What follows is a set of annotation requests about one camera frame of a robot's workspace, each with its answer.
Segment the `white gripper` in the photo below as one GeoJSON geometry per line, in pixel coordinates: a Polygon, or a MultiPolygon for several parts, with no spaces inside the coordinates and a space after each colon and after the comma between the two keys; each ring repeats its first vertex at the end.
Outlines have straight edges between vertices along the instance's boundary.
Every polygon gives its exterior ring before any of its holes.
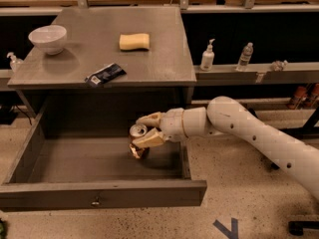
{"type": "Polygon", "coordinates": [[[153,128],[144,136],[135,139],[133,144],[138,148],[148,148],[164,144],[164,139],[171,142],[182,141],[184,138],[182,127],[183,112],[184,109],[182,108],[171,109],[165,113],[156,112],[137,119],[137,124],[159,127],[161,131],[153,128]]]}

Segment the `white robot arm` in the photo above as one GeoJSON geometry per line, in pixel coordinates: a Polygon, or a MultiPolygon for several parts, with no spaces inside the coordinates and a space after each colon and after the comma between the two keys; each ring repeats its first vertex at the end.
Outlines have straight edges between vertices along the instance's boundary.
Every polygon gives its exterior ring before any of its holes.
{"type": "Polygon", "coordinates": [[[264,123],[229,97],[217,97],[206,107],[153,113],[130,128],[133,151],[221,133],[253,145],[319,199],[319,149],[264,123]]]}

